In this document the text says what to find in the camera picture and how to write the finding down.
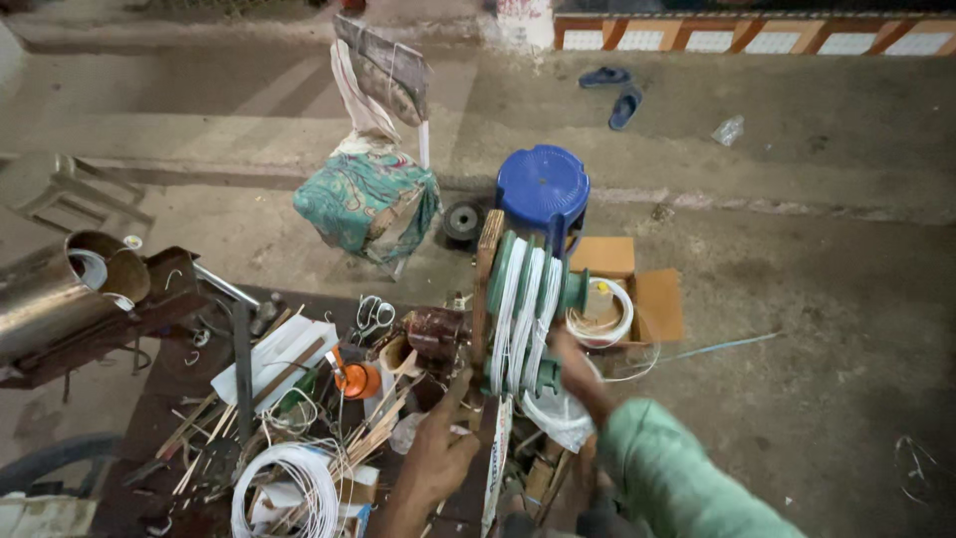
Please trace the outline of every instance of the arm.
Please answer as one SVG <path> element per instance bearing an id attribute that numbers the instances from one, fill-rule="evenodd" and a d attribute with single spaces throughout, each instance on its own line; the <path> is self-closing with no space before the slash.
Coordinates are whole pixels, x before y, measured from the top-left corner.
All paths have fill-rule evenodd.
<path id="1" fill-rule="evenodd" d="M 625 496 L 632 518 L 669 538 L 801 537 L 800 531 L 711 463 L 697 439 L 649 399 L 616 404 L 559 329 L 561 383 L 593 418 L 597 456 Z"/>
<path id="2" fill-rule="evenodd" d="M 480 443 L 472 434 L 450 432 L 455 412 L 468 390 L 471 370 L 455 379 L 442 401 L 419 424 L 402 472 L 385 507 L 385 528 L 395 538 L 420 538 L 425 520 L 438 503 L 465 480 Z"/>

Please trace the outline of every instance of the metal hook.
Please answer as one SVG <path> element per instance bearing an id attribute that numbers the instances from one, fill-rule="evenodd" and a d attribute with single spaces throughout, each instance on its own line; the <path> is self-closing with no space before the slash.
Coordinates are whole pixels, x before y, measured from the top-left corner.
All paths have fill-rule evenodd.
<path id="1" fill-rule="evenodd" d="M 163 288 L 163 290 L 169 289 L 169 281 L 173 279 L 173 273 L 179 273 L 180 277 L 183 275 L 183 272 L 180 271 L 179 269 L 173 269 L 172 271 L 170 271 L 169 276 L 166 277 L 166 287 Z"/>

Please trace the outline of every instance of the wire bundle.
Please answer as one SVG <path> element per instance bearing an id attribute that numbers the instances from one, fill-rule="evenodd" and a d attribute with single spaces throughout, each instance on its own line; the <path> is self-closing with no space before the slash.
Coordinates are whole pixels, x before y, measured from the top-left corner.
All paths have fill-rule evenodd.
<path id="1" fill-rule="evenodd" d="M 621 316 L 618 324 L 613 328 L 610 328 L 610 325 L 588 327 L 585 326 L 585 324 L 581 321 L 579 312 L 569 309 L 567 316 L 568 332 L 577 338 L 581 344 L 590 347 L 591 349 L 601 349 L 604 347 L 613 346 L 618 340 L 627 334 L 627 331 L 631 330 L 631 322 L 634 321 L 634 304 L 631 303 L 631 298 L 627 295 L 627 292 L 624 290 L 624 288 L 620 287 L 620 285 L 613 280 L 599 279 L 594 277 L 591 278 L 588 283 L 589 285 L 591 283 L 603 283 L 610 288 L 611 292 L 615 295 L 615 297 L 618 298 L 621 305 L 624 307 L 624 315 Z"/>
<path id="2" fill-rule="evenodd" d="M 511 259 L 508 260 L 508 271 L 505 274 L 505 291 L 501 297 L 501 309 L 498 310 L 498 323 L 494 330 L 494 347 L 491 351 L 491 393 L 501 394 L 505 361 L 509 356 L 508 347 L 511 343 L 511 316 L 514 311 L 514 300 L 518 292 L 518 280 L 521 276 L 521 265 L 525 258 L 528 242 L 516 239 L 511 247 Z"/>
<path id="3" fill-rule="evenodd" d="M 525 375 L 521 383 L 526 391 L 532 392 L 537 383 L 538 367 L 541 364 L 541 354 L 544 352 L 545 338 L 548 336 L 551 321 L 557 311 L 557 300 L 561 296 L 561 260 L 552 258 L 548 263 L 548 275 L 543 278 L 545 278 L 546 284 L 544 307 L 532 328 L 532 350 L 528 353 L 528 365 L 525 367 Z"/>
<path id="4" fill-rule="evenodd" d="M 239 477 L 232 494 L 232 535 L 236 538 L 253 536 L 246 520 L 246 490 L 261 468 L 278 465 L 292 477 L 305 495 L 303 505 L 307 509 L 297 536 L 331 538 L 337 529 L 338 503 L 341 498 L 336 492 L 327 464 L 328 461 L 319 454 L 318 449 L 305 443 L 276 444 L 256 456 Z"/>
<path id="5" fill-rule="evenodd" d="M 534 325 L 534 306 L 537 302 L 538 286 L 544 270 L 544 249 L 532 251 L 528 282 L 525 286 L 525 300 L 518 310 L 511 335 L 511 357 L 508 366 L 508 392 L 518 395 L 521 390 L 521 373 L 524 370 L 525 354 L 528 349 L 528 335 Z"/>

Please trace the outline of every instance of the plastic chair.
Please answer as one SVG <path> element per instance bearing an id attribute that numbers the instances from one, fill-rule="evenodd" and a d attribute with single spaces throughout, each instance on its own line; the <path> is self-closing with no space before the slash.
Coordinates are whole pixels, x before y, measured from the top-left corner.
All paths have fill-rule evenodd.
<path id="1" fill-rule="evenodd" d="M 574 154 L 558 146 L 535 146 L 511 154 L 498 170 L 495 207 L 509 221 L 544 234 L 557 258 L 570 255 L 584 230 L 591 178 Z M 566 239 L 574 237 L 565 252 Z"/>
<path id="2" fill-rule="evenodd" d="M 126 203 L 91 187 L 84 176 L 106 181 L 133 194 L 133 202 Z M 136 208 L 146 196 L 143 189 L 87 165 L 73 157 L 59 153 L 31 153 L 20 157 L 0 170 L 0 204 L 12 212 L 37 224 L 68 234 L 73 230 L 40 215 L 49 208 L 88 220 L 100 227 L 107 214 L 77 204 L 70 197 L 80 198 L 103 209 L 122 213 L 146 226 L 153 225 L 153 217 Z"/>

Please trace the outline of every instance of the patterned fabric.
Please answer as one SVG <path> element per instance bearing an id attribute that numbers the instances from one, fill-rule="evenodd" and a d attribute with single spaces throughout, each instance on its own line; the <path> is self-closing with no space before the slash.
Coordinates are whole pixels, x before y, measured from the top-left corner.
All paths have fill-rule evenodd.
<path id="1" fill-rule="evenodd" d="M 401 213 L 403 202 L 415 198 L 418 209 L 390 252 L 380 255 L 380 259 L 370 257 L 369 243 L 394 220 L 376 217 L 389 217 L 382 214 L 389 208 Z M 333 154 L 295 191 L 293 204 L 327 244 L 378 263 L 410 255 L 422 242 L 440 201 L 438 183 L 430 169 L 422 169 L 399 151 L 373 150 Z"/>

